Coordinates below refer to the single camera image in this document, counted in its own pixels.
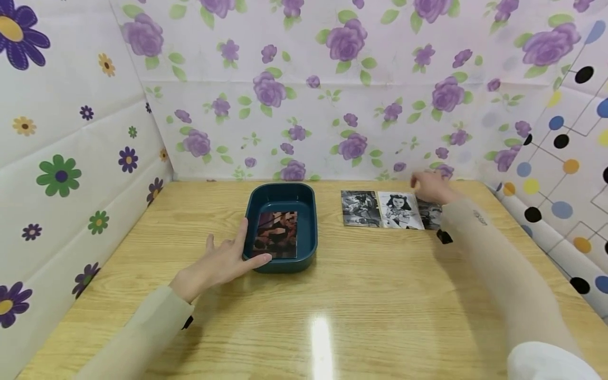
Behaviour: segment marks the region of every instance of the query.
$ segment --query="beige sleeve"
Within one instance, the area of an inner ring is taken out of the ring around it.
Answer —
[[[150,361],[184,327],[194,306],[162,286],[150,293],[129,322],[78,372],[78,380],[139,379]]]
[[[536,341],[582,357],[545,280],[477,204],[463,198],[445,205],[441,229],[460,246],[497,304],[509,351]]]

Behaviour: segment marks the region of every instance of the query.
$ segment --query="green flower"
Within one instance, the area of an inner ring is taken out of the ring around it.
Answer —
[[[89,230],[91,230],[91,235],[95,235],[96,233],[101,234],[103,230],[108,228],[109,220],[110,217],[106,216],[105,211],[95,212],[95,215],[89,218]]]
[[[74,169],[76,161],[73,158],[64,162],[63,156],[56,154],[53,156],[53,163],[42,161],[40,169],[46,174],[36,178],[36,183],[40,186],[47,186],[46,195],[53,196],[59,191],[62,198],[70,195],[70,189],[76,190],[80,187],[77,178],[82,175],[79,169]]]

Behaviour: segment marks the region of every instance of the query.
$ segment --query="wooden table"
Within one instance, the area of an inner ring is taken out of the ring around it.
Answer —
[[[23,379],[67,379],[142,299],[232,238],[256,182],[174,182],[145,212],[66,314]],[[251,273],[203,295],[195,320],[146,379],[503,379],[503,325],[453,244],[433,231],[344,227],[340,190],[410,191],[405,182],[316,182],[316,262],[291,275]],[[498,200],[455,182],[555,292],[588,362],[608,378],[608,329]]]

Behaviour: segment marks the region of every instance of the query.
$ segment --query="white sleeve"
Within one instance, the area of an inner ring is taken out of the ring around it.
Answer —
[[[517,345],[509,354],[506,367],[509,380],[601,380],[581,358],[542,342]]]

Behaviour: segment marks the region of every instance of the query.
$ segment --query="photograph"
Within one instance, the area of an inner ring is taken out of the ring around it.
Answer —
[[[295,258],[297,212],[260,214],[252,256],[271,254],[272,258]]]
[[[378,192],[378,198],[384,227],[424,229],[414,194]]]
[[[380,227],[376,193],[342,190],[342,218],[345,226]]]
[[[422,224],[427,230],[438,230],[441,224],[441,205],[416,198]]]

